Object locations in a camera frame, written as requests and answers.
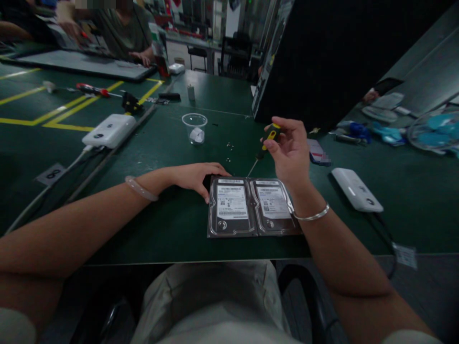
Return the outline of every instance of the fan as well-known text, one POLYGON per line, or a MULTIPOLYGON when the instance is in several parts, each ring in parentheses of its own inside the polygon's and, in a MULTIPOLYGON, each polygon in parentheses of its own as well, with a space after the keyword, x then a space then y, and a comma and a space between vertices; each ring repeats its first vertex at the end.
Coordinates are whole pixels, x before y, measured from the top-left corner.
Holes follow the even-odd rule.
POLYGON ((408 130, 410 143, 426 151, 442 151, 459 145, 459 107, 427 112, 408 130))

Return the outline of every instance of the clear plastic cup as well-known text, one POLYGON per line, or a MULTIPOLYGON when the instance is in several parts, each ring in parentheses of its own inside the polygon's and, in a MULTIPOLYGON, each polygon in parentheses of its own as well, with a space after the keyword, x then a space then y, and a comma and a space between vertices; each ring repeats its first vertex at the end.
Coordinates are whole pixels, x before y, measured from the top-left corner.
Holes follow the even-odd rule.
POLYGON ((206 116, 197 113, 186 114, 182 116, 182 122, 186 126, 190 143, 194 145, 203 144, 207 124, 206 116))

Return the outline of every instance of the screwdriver shaft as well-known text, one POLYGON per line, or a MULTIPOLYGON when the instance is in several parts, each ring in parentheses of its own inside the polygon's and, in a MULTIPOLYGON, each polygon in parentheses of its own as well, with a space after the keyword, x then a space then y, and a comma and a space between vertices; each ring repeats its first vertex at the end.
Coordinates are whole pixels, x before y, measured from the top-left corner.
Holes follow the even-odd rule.
POLYGON ((253 168, 255 167, 255 165, 257 164, 257 162, 258 162, 258 159, 255 160, 255 164, 253 164, 252 168, 250 169, 249 174, 247 175, 247 178, 248 178, 248 177, 250 176, 250 174, 252 173, 253 168))

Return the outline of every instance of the silver bracelet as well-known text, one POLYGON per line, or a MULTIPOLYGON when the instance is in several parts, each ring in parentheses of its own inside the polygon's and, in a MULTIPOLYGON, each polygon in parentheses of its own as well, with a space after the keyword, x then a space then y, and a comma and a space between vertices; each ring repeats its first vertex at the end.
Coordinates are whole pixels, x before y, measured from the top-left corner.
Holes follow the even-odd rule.
POLYGON ((312 215, 312 216, 309 216, 309 217, 298 217, 296 215, 296 212, 293 212, 293 216, 296 217, 298 220, 301 220, 301 221, 314 221, 314 220, 317 220, 321 217, 324 217, 328 211, 330 209, 330 206, 328 205, 328 202, 327 202, 327 205, 325 206, 325 209, 322 210, 320 213, 318 214, 315 214, 315 215, 312 215))
POLYGON ((152 202, 156 202, 159 198, 158 196, 155 196, 154 194, 152 194, 151 192, 145 190, 144 188, 142 188, 139 183, 137 183, 135 181, 135 177, 132 177, 132 176, 126 176, 126 178, 124 178, 124 181, 126 182, 127 185, 129 185, 129 187, 131 189, 133 189, 135 192, 137 192, 140 196, 146 198, 147 200, 149 201, 152 201, 152 202))

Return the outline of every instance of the sticker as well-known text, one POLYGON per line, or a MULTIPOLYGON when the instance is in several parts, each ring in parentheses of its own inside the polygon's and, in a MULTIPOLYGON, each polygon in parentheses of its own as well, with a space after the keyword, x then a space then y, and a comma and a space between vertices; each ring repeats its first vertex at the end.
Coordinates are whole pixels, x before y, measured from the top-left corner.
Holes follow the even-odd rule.
POLYGON ((397 263, 407 265, 417 270, 415 247, 402 246, 394 242, 392 243, 392 247, 397 257, 397 263))
POLYGON ((259 185, 279 185, 279 182, 275 181, 256 181, 255 183, 259 185))
POLYGON ((236 179, 219 179, 219 183, 244 184, 244 181, 240 181, 236 179))
POLYGON ((217 217, 224 220, 247 220, 247 204, 243 186, 217 187, 217 217))
POLYGON ((53 185, 59 180, 62 174, 66 171, 66 168, 61 164, 57 163, 47 169, 45 172, 40 174, 35 179, 46 186, 53 185))
POLYGON ((281 188, 257 187, 263 216, 270 219, 291 218, 281 188))

